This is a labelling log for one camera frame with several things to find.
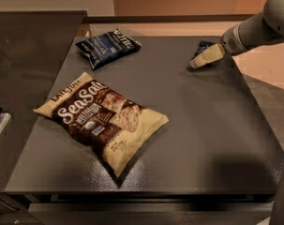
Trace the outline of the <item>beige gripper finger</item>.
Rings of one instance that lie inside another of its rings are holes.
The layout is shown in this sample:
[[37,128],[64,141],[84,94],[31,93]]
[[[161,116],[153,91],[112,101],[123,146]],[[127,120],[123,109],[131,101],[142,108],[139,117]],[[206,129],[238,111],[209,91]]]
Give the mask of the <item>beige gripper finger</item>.
[[214,44],[209,46],[204,51],[197,54],[190,61],[190,66],[192,68],[200,68],[207,64],[213,63],[224,57],[225,51],[221,44]]

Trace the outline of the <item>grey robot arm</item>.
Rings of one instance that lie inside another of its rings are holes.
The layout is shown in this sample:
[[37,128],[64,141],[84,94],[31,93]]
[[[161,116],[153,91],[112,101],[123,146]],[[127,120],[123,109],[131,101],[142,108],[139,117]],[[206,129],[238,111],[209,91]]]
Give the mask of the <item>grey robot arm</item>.
[[228,29],[217,44],[209,46],[190,61],[192,68],[200,68],[264,45],[284,43],[284,0],[267,0],[261,13]]

